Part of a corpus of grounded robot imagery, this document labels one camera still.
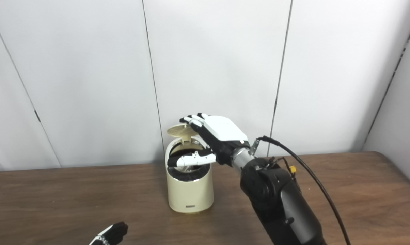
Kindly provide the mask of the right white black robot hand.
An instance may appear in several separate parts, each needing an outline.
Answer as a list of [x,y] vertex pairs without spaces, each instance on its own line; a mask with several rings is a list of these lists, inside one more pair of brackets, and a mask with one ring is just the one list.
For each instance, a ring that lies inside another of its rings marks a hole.
[[239,149],[250,149],[247,135],[229,118],[205,113],[180,118],[205,141],[208,148],[180,157],[170,157],[169,167],[200,166],[217,162],[232,166],[233,155]]

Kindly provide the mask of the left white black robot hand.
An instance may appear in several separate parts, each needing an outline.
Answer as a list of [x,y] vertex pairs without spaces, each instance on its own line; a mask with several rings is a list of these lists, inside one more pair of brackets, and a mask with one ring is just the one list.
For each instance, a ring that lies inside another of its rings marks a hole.
[[128,228],[125,222],[112,224],[96,235],[89,245],[119,245],[128,233]]

